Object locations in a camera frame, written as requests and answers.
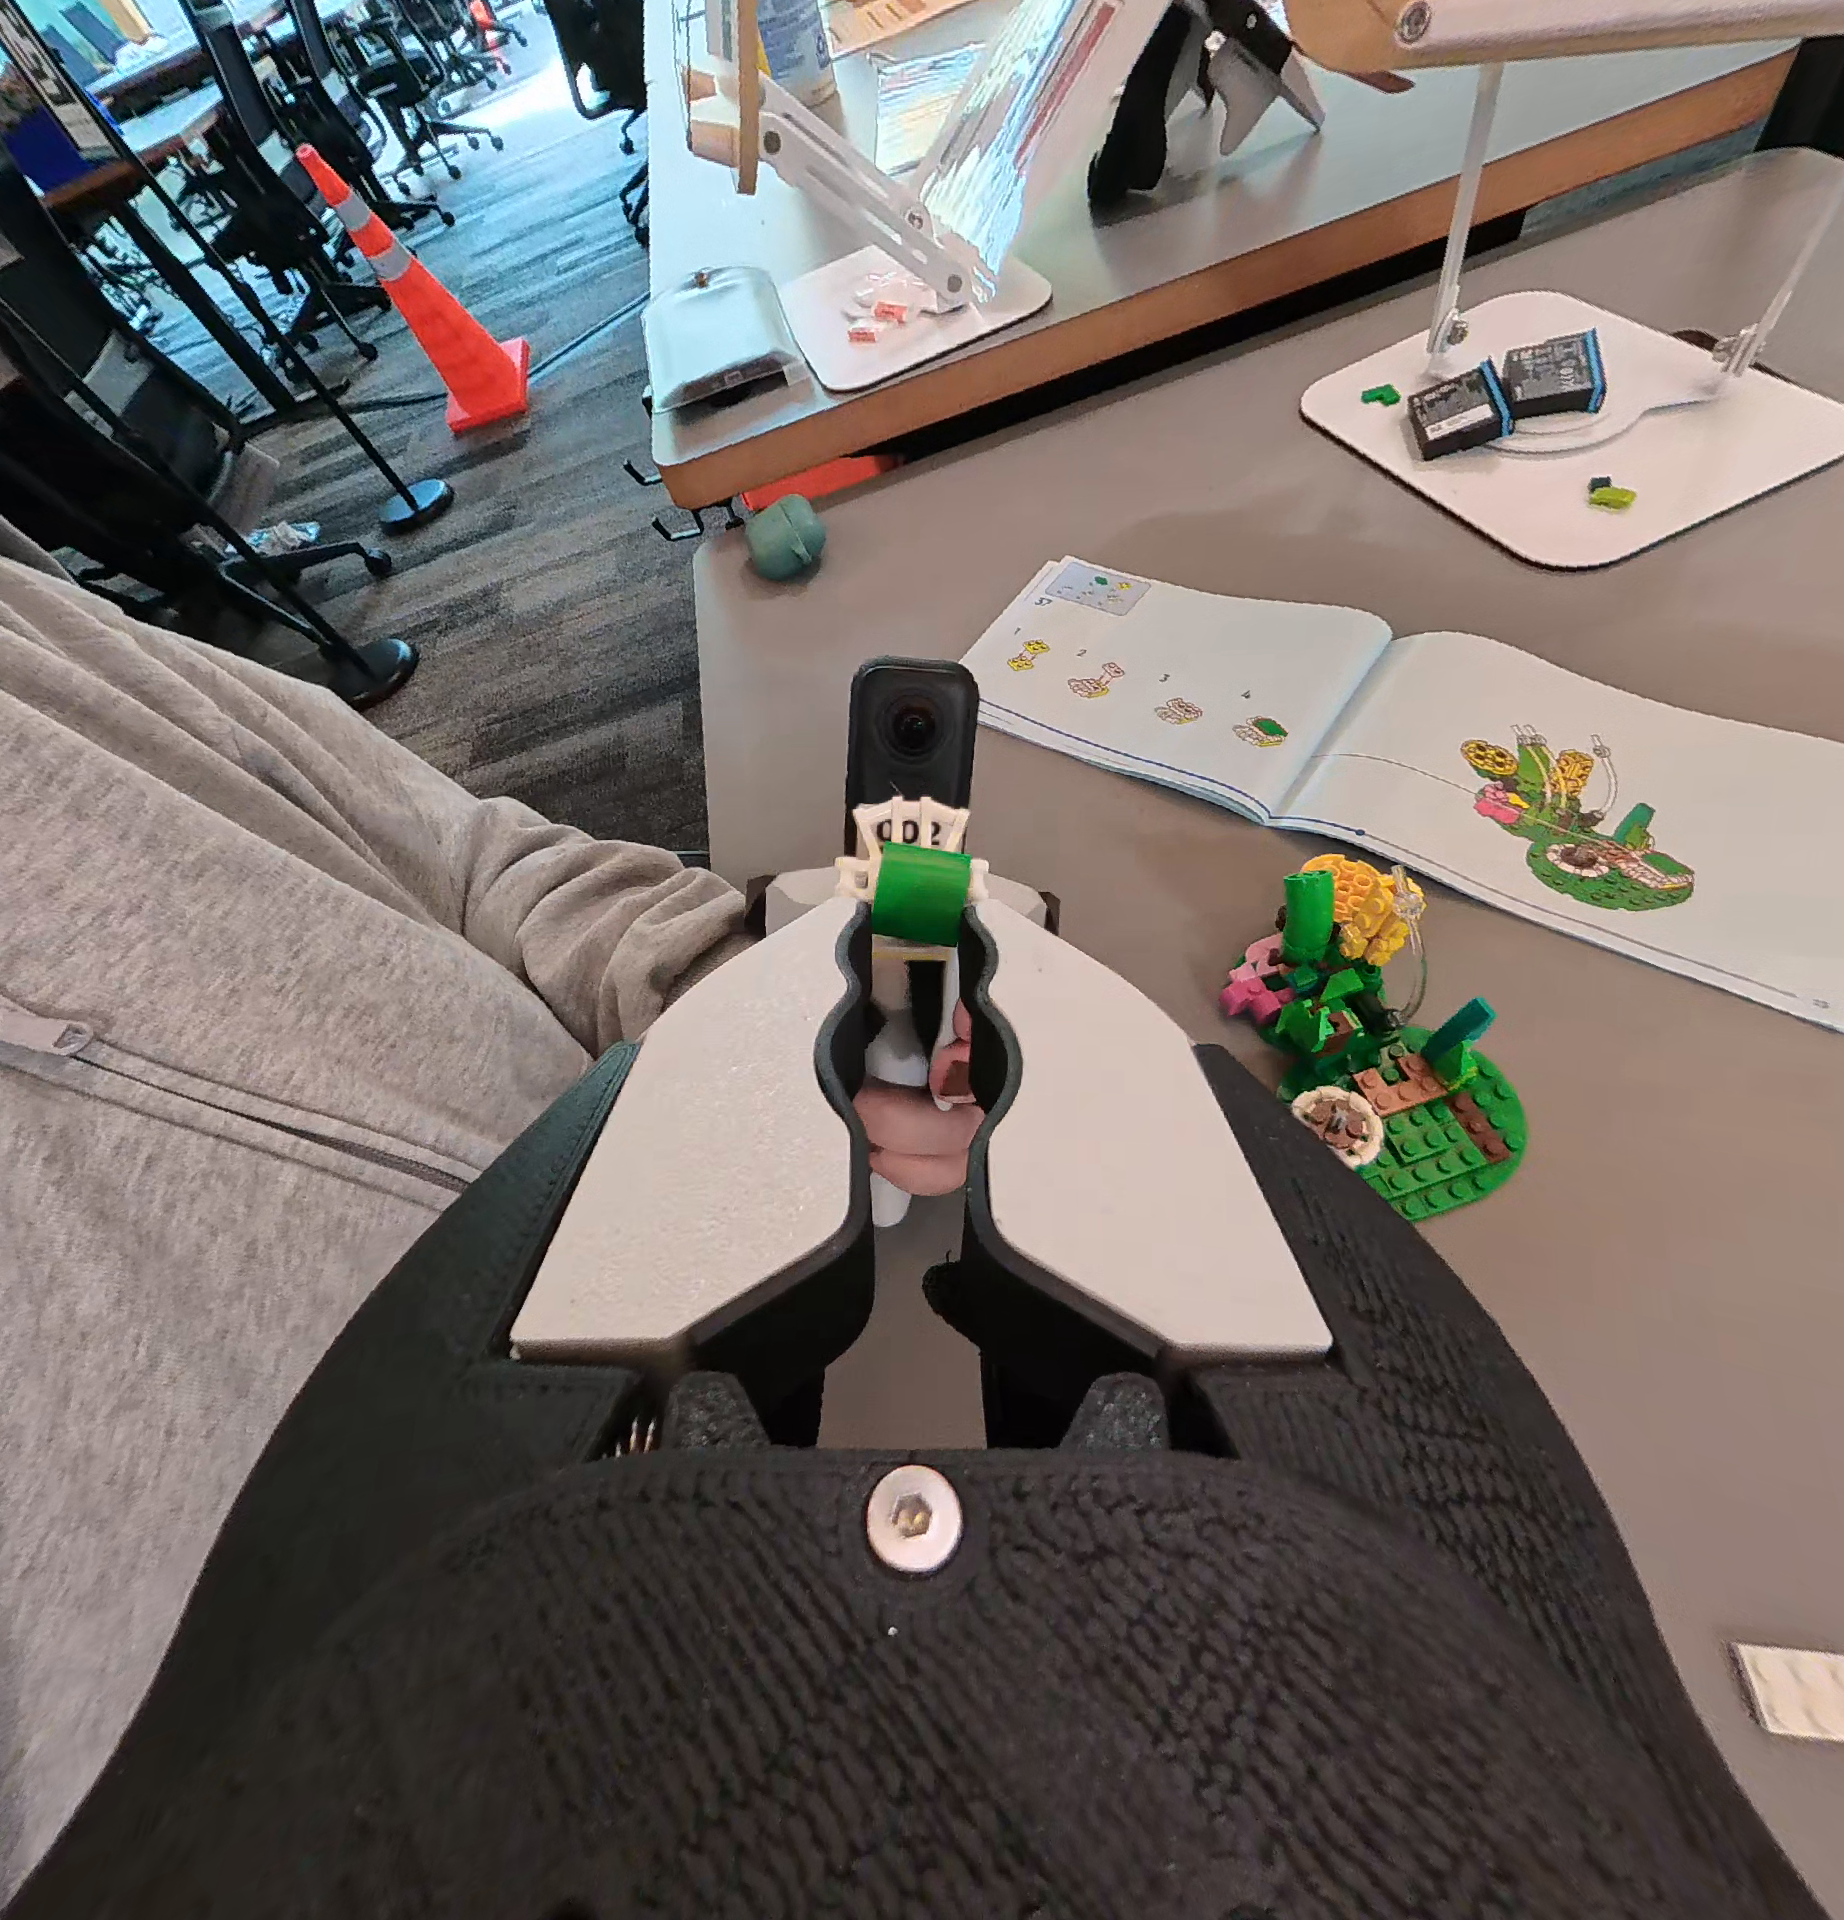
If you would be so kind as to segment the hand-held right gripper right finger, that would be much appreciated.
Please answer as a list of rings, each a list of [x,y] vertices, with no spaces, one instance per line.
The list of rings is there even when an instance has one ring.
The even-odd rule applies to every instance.
[[[1204,1370],[1332,1357],[1241,1128],[1270,1101],[1233,1056],[1002,903],[967,911],[960,1000],[982,1111],[960,1332],[986,1433],[1060,1433],[1109,1377],[1177,1402]]]

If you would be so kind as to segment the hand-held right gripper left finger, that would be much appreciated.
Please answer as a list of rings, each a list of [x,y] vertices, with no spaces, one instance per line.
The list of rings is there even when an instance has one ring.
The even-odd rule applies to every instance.
[[[807,1390],[874,1302],[863,1082],[869,909],[826,901],[649,1028],[509,1335],[538,1365]]]

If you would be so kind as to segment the small white green lego subassembly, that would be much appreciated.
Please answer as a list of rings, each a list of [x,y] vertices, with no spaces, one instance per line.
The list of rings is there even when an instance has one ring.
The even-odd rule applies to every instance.
[[[879,942],[949,953],[970,903],[991,898],[991,863],[964,848],[970,809],[887,799],[851,810],[855,851],[837,861],[837,896],[864,903]]]

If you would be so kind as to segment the person's left forearm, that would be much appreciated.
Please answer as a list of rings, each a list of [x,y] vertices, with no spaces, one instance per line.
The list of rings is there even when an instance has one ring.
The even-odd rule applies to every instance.
[[[743,898],[644,842],[413,767],[344,791],[359,848],[456,950],[601,1058],[748,944]]]

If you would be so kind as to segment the green lego flower model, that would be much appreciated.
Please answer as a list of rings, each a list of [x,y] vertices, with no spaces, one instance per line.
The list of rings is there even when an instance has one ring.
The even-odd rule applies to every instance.
[[[1291,1117],[1415,1225],[1504,1189],[1530,1146],[1522,1096],[1482,1049],[1491,1002],[1420,1023],[1426,907],[1404,869],[1318,854],[1284,879],[1272,931],[1219,997],[1284,1058]]]

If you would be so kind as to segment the white square lego plate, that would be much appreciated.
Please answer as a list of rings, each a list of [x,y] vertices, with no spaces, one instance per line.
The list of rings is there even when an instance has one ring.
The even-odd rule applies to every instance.
[[[1734,1642],[1728,1655],[1763,1732],[1844,1746],[1844,1651]]]

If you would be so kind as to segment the person's left hand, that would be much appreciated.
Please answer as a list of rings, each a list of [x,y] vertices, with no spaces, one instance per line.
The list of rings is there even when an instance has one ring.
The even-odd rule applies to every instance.
[[[935,1051],[926,1079],[869,1068],[855,1101],[871,1172],[908,1197],[950,1194],[967,1180],[985,1111],[974,1098],[972,1028],[964,1014],[957,1009],[954,1039]]]

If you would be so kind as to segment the teal rounded object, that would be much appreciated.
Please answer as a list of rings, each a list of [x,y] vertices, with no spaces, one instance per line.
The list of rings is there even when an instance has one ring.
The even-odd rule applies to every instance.
[[[771,584],[807,579],[823,562],[828,535],[802,492],[784,492],[743,522],[753,571]]]

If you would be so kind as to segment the silver flat device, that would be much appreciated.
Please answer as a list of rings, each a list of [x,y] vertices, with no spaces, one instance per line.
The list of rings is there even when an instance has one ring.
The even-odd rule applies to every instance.
[[[725,404],[809,371],[773,276],[743,265],[699,268],[653,292],[644,344],[656,415]]]

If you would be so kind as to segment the glossy open booklet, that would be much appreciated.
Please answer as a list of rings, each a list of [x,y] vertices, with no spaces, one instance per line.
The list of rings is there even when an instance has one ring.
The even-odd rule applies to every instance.
[[[1165,2],[1025,2],[988,38],[913,181],[950,307],[997,294],[1021,231],[1097,151],[1166,11]]]

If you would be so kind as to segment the orange traffic cone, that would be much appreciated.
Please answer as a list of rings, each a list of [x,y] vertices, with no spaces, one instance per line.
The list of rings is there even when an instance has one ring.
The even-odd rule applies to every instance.
[[[294,158],[445,384],[451,433],[465,436],[525,419],[531,377],[527,338],[498,343],[491,336],[317,146],[297,146]]]

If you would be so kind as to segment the black grey device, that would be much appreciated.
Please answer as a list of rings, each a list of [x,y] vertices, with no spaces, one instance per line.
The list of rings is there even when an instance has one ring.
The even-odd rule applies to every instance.
[[[1211,171],[1278,110],[1292,112],[1311,133],[1326,124],[1282,4],[1168,4],[1088,162],[1091,212],[1120,215],[1166,188],[1166,181]]]

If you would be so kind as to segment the white plastic bottle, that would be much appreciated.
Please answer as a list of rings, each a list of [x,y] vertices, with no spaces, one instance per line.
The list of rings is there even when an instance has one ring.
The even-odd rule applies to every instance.
[[[809,109],[837,98],[823,2],[757,2],[757,28],[767,72],[778,89]]]

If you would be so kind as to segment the wooden stand top board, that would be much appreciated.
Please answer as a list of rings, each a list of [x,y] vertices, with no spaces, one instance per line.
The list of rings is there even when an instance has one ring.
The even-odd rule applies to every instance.
[[[1844,2],[1287,2],[1297,49],[1344,77],[1844,36]]]

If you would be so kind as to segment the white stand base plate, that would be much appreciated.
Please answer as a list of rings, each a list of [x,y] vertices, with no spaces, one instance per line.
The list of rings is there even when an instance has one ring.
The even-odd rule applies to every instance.
[[[1624,562],[1844,460],[1844,403],[1761,368],[1724,373],[1658,329],[1561,292],[1477,305],[1461,349],[1433,359],[1415,334],[1328,373],[1301,396],[1303,419],[1506,555],[1551,571]],[[1596,329],[1606,398],[1594,415],[1534,419],[1497,444],[1425,462],[1411,394],[1506,353]],[[1402,404],[1360,403],[1395,384]],[[1627,513],[1584,498],[1606,475],[1636,492]]]

